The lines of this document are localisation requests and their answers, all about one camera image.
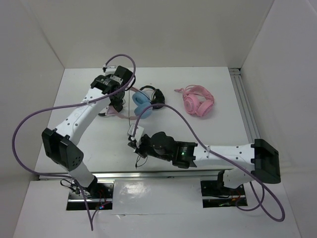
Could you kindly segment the pink blue cat-ear headphones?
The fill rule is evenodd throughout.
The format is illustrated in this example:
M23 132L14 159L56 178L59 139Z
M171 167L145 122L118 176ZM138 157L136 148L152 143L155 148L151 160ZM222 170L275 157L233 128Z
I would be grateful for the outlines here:
M113 106L106 107L106 111L108 111L108 114L110 116L117 116L121 119L129 119L129 120L136 120L138 116L141 114L141 112L147 107L151 105L150 102L150 96L147 94L144 90L140 91L140 89L137 89L135 87L131 87L130 91L133 91L134 94L132 95L132 100L137 106L137 108L134 110L134 116L125 116L121 114L120 112L117 112Z

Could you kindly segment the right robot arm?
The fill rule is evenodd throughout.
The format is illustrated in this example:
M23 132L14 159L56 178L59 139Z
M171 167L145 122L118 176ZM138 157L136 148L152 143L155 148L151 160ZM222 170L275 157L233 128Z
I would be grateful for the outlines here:
M181 169L221 166L216 182L221 194L254 180L267 184L281 182L279 153L263 139L246 145L210 146L176 141L161 131L153 136L129 132L128 140L128 146L140 157L151 156Z

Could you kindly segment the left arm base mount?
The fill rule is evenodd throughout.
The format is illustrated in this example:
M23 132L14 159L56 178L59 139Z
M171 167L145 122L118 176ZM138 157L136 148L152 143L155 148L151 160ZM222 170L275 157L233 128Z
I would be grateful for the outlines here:
M67 211L81 211L86 210L83 195L78 187L72 180L61 179L60 185L66 187L69 191L67 200ZM97 192L91 195L88 191L84 190L89 210L111 210L112 198L114 190L114 181L102 180L98 185L103 187L102 192Z

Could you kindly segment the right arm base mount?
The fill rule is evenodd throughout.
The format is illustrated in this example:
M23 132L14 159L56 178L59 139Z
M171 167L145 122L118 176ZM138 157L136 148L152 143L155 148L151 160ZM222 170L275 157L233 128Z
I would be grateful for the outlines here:
M201 194L204 208L220 208L247 206L247 199L244 186L236 189L218 187L215 180L202 180Z

